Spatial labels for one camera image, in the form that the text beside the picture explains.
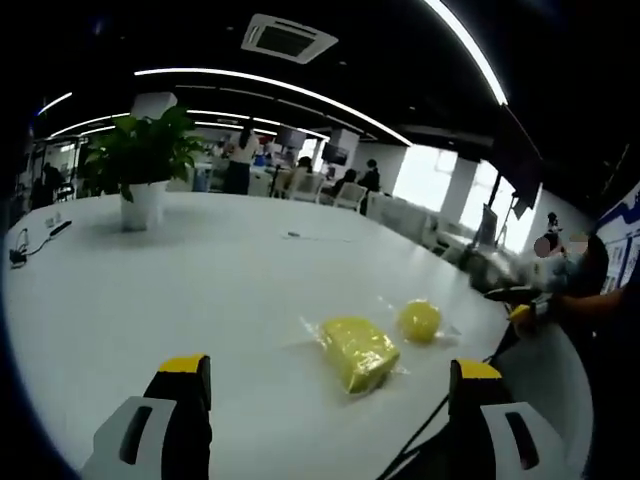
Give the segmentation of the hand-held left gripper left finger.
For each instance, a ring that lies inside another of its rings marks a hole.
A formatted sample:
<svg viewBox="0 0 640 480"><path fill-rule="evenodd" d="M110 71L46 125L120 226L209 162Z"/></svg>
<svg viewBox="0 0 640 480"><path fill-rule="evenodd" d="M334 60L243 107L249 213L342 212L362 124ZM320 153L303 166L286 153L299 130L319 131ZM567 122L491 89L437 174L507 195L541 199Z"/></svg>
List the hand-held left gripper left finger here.
<svg viewBox="0 0 640 480"><path fill-rule="evenodd" d="M206 354L161 364L97 429L82 479L207 479L213 430Z"/></svg>

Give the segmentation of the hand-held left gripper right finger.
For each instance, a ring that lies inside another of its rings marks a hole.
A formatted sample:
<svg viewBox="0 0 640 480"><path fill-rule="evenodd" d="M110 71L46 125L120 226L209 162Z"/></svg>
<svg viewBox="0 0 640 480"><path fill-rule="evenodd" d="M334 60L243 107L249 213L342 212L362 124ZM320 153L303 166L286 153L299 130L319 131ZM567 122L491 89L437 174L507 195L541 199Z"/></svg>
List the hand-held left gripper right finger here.
<svg viewBox="0 0 640 480"><path fill-rule="evenodd" d="M566 479L563 442L490 364L451 361L447 424L453 479Z"/></svg>

